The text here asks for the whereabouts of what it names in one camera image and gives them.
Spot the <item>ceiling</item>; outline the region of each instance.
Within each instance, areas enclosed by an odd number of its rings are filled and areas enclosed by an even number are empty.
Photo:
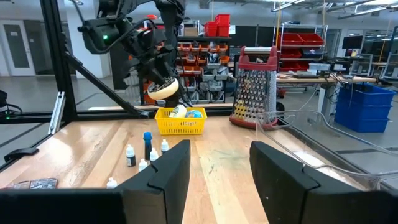
[[[72,2],[70,0],[57,0],[58,5],[61,12],[61,17],[65,15],[65,10],[69,7],[73,7]],[[80,0],[81,2],[85,2],[85,4],[81,7],[90,7],[92,6],[93,0]],[[279,0],[178,0],[187,6],[187,12],[190,14],[188,16],[195,16],[198,14],[209,14],[212,11],[212,5],[217,7],[218,11],[237,13],[237,14],[248,14],[252,15],[254,12],[253,8],[258,8],[260,6],[261,14],[258,16],[266,14],[274,15],[273,12],[270,12],[271,9],[279,6]],[[287,2],[292,2],[294,0],[283,0],[280,1],[281,4],[285,4]],[[301,3],[294,4],[283,11],[289,14],[302,14],[302,13],[312,13],[312,14],[321,14],[323,9],[333,9],[334,7],[344,6],[346,4],[352,4],[355,2],[360,2],[364,0],[305,0]],[[328,12],[330,16],[334,15],[350,15],[354,12],[361,12],[367,9],[372,9],[377,6],[385,6],[393,3],[398,3],[398,0],[375,0],[370,1],[360,6],[351,6],[346,7],[344,9],[340,9],[333,12]],[[40,0],[0,0],[0,9],[8,11],[9,14],[17,11],[21,12],[20,14],[24,14],[23,12],[29,10],[41,10],[40,8]],[[148,2],[143,5],[140,5],[134,13],[136,14],[145,14],[157,11],[153,2]],[[379,12],[375,12],[371,14],[372,16],[378,16]]]

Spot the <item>small bottle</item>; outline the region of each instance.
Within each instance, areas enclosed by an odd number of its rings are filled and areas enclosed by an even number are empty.
[[[114,180],[113,177],[110,177],[108,183],[106,183],[106,188],[113,189],[117,186],[118,186],[118,183],[116,182],[116,180]]]
[[[134,152],[134,148],[131,145],[127,145],[126,159],[127,159],[127,166],[129,167],[135,166],[137,164],[136,153]]]
[[[156,149],[152,148],[152,152],[150,152],[150,162],[154,162],[155,160],[157,160],[157,158],[159,158],[159,155]]]
[[[138,171],[141,172],[147,166],[148,166],[147,161],[145,161],[145,159],[141,159],[141,162],[139,163]]]
[[[162,141],[162,155],[165,154],[169,150],[169,144],[167,143],[166,139]]]
[[[144,133],[145,141],[145,160],[150,160],[150,150],[152,149],[152,134],[150,132]]]

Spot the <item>wooden tabletop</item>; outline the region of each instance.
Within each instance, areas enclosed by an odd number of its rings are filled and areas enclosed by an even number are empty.
[[[278,73],[278,76],[283,76],[286,74]],[[354,77],[353,79],[344,79],[343,77],[339,77],[342,82],[348,83],[361,83],[361,82],[376,82],[375,78],[366,78],[366,77]],[[326,81],[324,78],[277,78],[278,83],[336,83],[337,81],[334,78],[327,78]]]
[[[41,144],[39,153],[6,169],[0,175],[0,187],[46,177],[56,177],[59,188],[104,188],[109,177],[124,182],[138,173],[138,166],[126,165],[126,146],[135,148],[139,162],[144,157],[146,131],[152,132],[152,145],[158,152],[162,139],[170,147],[191,140],[183,223],[267,223],[249,164],[256,131],[237,127],[228,117],[208,118],[204,133],[198,136],[161,136],[154,119],[71,123]],[[287,131],[270,134],[287,148],[319,157]],[[259,140],[283,151],[265,135]]]

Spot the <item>yellow basket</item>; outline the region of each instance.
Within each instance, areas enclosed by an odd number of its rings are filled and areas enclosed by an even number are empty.
[[[204,108],[187,108],[187,111],[198,110],[202,118],[169,118],[173,108],[159,108],[155,120],[160,134],[202,134],[207,119]]]

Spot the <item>blue bottle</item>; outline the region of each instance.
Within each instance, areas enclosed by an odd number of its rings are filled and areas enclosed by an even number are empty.
[[[152,150],[152,134],[150,132],[144,133],[145,141],[145,160],[150,160],[150,152]]]

